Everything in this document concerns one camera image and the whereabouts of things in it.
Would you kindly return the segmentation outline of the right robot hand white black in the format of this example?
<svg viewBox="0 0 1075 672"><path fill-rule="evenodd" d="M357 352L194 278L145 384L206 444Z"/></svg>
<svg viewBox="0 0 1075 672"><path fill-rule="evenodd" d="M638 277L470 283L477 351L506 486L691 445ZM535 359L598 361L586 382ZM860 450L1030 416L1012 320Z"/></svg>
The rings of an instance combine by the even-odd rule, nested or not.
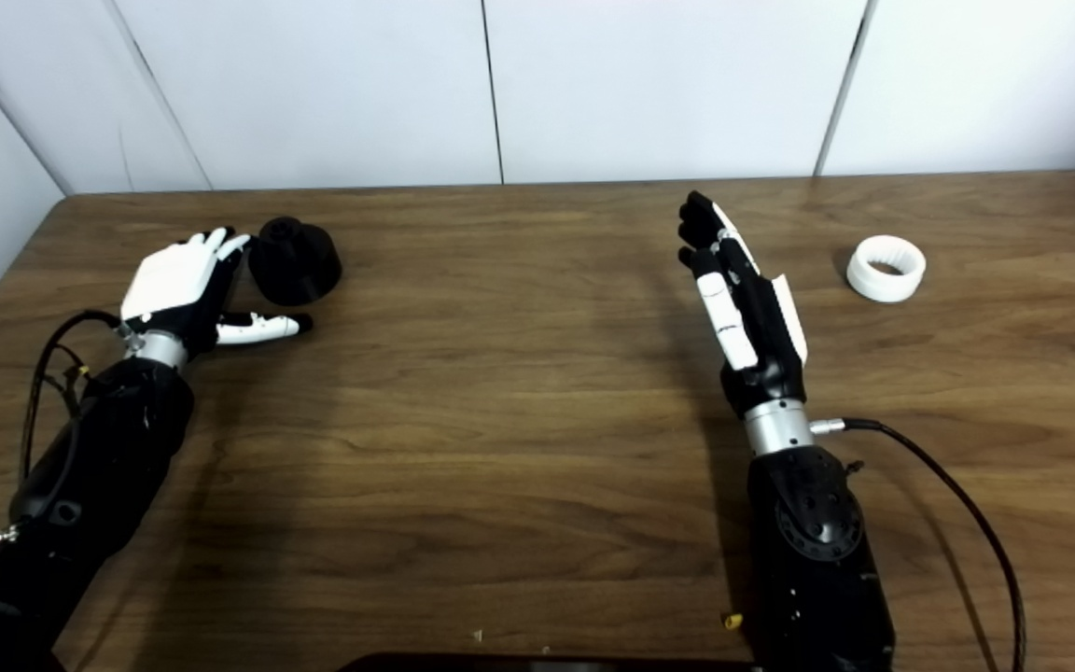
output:
<svg viewBox="0 0 1075 672"><path fill-rule="evenodd" d="M722 352L721 386L733 411L806 401L809 347L789 280L763 275L733 221L704 194L688 194L678 215L679 262L691 271Z"/></svg>

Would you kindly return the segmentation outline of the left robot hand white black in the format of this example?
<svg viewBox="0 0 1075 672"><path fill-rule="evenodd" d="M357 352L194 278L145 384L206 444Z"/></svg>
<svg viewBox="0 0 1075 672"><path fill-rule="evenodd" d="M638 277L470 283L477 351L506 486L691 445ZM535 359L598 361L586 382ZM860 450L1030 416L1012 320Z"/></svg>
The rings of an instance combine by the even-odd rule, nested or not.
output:
<svg viewBox="0 0 1075 672"><path fill-rule="evenodd" d="M311 331L314 320L307 314L228 308L248 244L250 235L220 227L142 259L119 312L128 357L183 370L218 345L236 347Z"/></svg>

